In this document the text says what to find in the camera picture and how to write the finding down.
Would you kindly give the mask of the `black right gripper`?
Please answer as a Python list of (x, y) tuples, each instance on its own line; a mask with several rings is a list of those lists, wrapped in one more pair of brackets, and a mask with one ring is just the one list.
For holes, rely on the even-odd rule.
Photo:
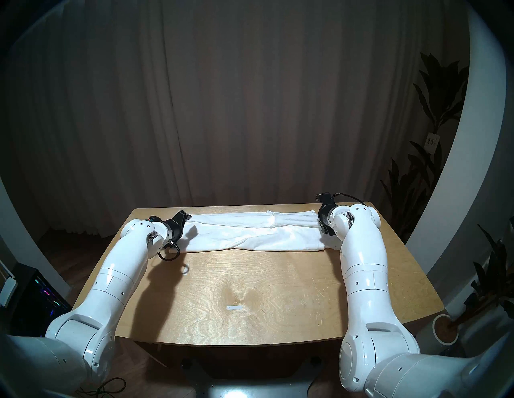
[(335, 203), (322, 203), (322, 206), (318, 211), (319, 225), (322, 234), (328, 234), (329, 236), (336, 235), (335, 231), (328, 222), (330, 214), (336, 207), (338, 207), (338, 205)]

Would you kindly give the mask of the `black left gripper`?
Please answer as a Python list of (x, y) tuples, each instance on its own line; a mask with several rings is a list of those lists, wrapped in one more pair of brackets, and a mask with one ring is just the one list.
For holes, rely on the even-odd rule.
[(164, 223), (168, 227), (168, 240), (179, 240), (184, 232), (184, 225), (191, 219), (185, 211), (178, 211), (176, 219), (168, 219)]

